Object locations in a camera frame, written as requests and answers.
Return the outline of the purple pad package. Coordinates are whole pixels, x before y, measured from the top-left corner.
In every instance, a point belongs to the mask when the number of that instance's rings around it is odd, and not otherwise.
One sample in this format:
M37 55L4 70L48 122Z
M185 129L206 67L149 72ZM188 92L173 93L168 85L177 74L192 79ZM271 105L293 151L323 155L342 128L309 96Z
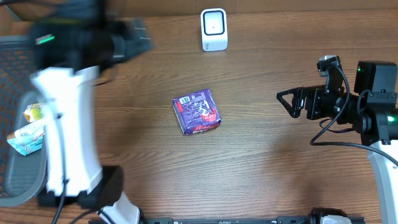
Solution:
M174 98L172 105L184 135L217 128L222 122L208 88Z

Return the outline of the teal wipes pack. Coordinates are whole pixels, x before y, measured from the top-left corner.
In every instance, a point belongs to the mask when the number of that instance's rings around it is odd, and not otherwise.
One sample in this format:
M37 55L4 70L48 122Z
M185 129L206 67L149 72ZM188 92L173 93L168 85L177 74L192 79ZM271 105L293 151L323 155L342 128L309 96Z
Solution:
M20 154L27 156L42 148L44 120L34 121L7 136L7 142Z

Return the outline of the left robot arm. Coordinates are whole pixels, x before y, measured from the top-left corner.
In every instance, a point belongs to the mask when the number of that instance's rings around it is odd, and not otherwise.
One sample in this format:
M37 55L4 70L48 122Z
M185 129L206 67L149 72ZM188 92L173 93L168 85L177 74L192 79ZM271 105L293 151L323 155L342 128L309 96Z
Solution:
M112 19L106 6L68 1L30 28L37 69L30 80L44 102L47 183L37 196L41 206L101 209L122 196L122 168L103 166L98 158L94 89L103 71L152 43L141 21Z

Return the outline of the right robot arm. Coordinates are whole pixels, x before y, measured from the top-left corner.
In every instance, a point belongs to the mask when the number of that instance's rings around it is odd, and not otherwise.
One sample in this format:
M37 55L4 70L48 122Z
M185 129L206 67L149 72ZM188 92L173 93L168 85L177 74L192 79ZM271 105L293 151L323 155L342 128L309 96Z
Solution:
M340 58L327 55L317 62L324 85L297 87L278 92L276 98L289 115L298 118L301 110L307 119L326 126L310 144L321 146L318 138L334 123L351 124L349 131L361 136L361 143L330 142L330 145L365 149L377 184L383 223L397 223L397 64L360 61L351 89Z

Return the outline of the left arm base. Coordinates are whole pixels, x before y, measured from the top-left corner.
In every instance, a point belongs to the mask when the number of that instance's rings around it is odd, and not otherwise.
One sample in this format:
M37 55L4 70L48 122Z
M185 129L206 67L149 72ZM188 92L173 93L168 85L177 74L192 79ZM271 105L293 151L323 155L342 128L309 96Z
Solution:
M125 192L122 192L119 200L99 211L99 217L109 224L139 224L141 211L131 203Z

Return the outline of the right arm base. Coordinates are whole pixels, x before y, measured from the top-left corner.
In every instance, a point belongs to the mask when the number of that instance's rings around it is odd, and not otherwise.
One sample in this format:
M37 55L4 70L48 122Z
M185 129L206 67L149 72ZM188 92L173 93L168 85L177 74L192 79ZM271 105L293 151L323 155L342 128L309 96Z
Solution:
M310 224L352 224L347 214L335 208L313 208L309 213Z

